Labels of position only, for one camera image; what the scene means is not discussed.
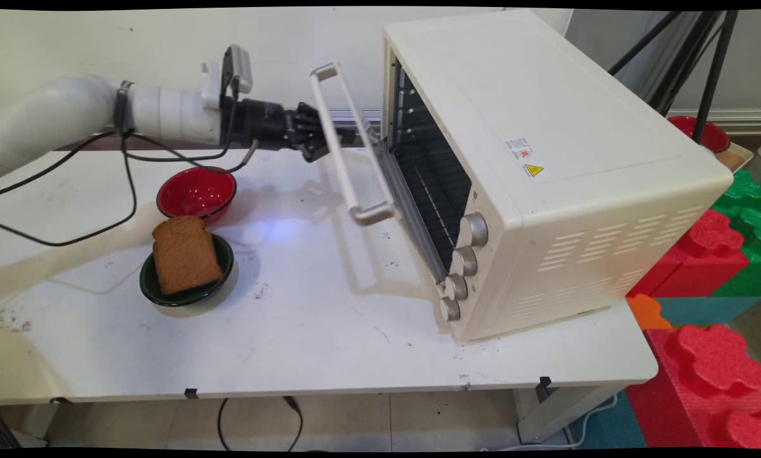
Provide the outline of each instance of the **foam block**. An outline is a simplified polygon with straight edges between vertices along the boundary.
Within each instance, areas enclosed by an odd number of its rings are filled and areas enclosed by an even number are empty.
[[[648,270],[643,278],[629,290],[627,296],[636,296],[637,294],[650,295],[657,287],[665,281],[669,275],[674,273],[682,264],[682,259],[677,255],[675,250],[669,249],[665,255],[657,261],[654,266]]]
[[[731,227],[744,237],[741,252],[749,261],[712,296],[761,296],[761,209],[743,209]]]
[[[626,388],[649,447],[761,448],[761,366],[721,324],[644,331],[657,376]]]
[[[645,294],[638,294],[634,298],[626,298],[626,301],[642,331],[671,329],[671,323],[660,316],[662,307],[656,300]]]
[[[612,403],[610,398],[601,405]],[[572,440],[577,441],[583,434],[584,418],[570,424]],[[601,450],[605,448],[645,448],[647,444],[637,424],[632,404],[626,391],[618,393],[618,403],[611,409],[592,414],[586,424],[586,438],[579,447],[583,450]]]
[[[723,324],[741,315],[761,296],[718,296],[715,298],[657,298],[660,316],[672,326],[683,324]]]
[[[748,265],[743,236],[727,216],[708,211],[671,247],[682,264],[650,295],[653,298],[704,298]]]
[[[753,181],[747,170],[734,174],[734,183],[711,206],[715,211],[734,220],[743,209],[761,209],[761,185]]]

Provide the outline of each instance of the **bread slice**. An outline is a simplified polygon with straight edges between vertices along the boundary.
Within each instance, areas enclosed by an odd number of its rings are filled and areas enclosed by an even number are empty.
[[[205,231],[201,218],[171,218],[157,225],[151,235],[154,237],[154,267],[160,292],[166,296],[217,281],[223,276],[214,241]]]

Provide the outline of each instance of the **table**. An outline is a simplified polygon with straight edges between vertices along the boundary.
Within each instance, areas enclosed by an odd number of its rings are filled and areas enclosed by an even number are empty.
[[[243,154],[230,151],[215,165],[230,167]],[[346,156],[366,192],[360,201],[377,203],[380,188],[365,154],[349,149]],[[2,177],[0,189],[62,156],[49,153]],[[188,166],[133,160],[131,168],[139,206],[122,226],[67,247],[0,229],[0,404],[533,391],[546,376],[552,387],[578,389],[552,408],[557,420],[558,409],[577,406],[566,415],[580,415],[657,372],[624,301],[552,325],[454,342],[433,279],[400,224],[357,226],[330,160],[308,164],[291,150],[257,151],[235,174],[238,195],[209,226],[229,241],[237,263],[220,292],[189,307],[153,305],[138,276],[151,231],[165,220],[154,198]],[[130,207],[119,151],[84,151],[2,195],[0,223],[69,240],[120,220]],[[551,399],[561,403],[558,392]],[[540,417],[549,405],[529,415],[538,429],[548,430]]]

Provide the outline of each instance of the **wall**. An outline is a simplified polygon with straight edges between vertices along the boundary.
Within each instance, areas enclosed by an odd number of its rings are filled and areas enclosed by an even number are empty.
[[[674,99],[673,109],[698,108],[718,37]],[[713,106],[761,108],[761,10],[741,10],[716,85]]]
[[[572,15],[566,38],[592,58],[609,69],[655,23],[664,11],[621,11],[576,9]],[[683,26],[682,15],[668,29]],[[674,49],[662,49],[673,30],[662,32],[635,60],[618,75],[629,89],[644,95],[644,82],[656,70],[654,59],[672,55]],[[694,115],[703,96],[708,69],[716,40],[706,50],[697,67],[671,107],[671,116]],[[729,133],[761,134],[761,10],[739,12],[728,54],[725,56],[720,81],[711,105],[711,121],[720,121]]]
[[[499,11],[499,6],[301,6],[144,11],[0,10],[0,104],[58,76],[96,73],[199,90],[200,63],[229,44],[250,53],[255,99],[311,102],[310,71],[340,61],[358,107],[382,104],[383,24]],[[563,34],[569,9],[534,8]],[[331,108],[342,96],[327,87]]]

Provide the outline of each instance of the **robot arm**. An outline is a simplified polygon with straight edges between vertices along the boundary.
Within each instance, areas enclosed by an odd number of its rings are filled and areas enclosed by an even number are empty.
[[[226,50],[221,72],[215,63],[203,64],[201,92],[132,85],[127,127],[157,139],[208,145],[221,145],[230,136],[249,148],[258,140],[262,149],[300,150],[307,162],[328,153],[314,108],[301,102],[296,110],[284,110],[273,102],[240,100],[238,93],[249,93],[251,86],[249,56],[233,45]],[[101,76],[68,76],[1,107],[0,177],[112,124],[119,87],[121,82]],[[235,113],[232,124],[230,113]],[[354,140],[352,131],[339,134],[343,142]]]

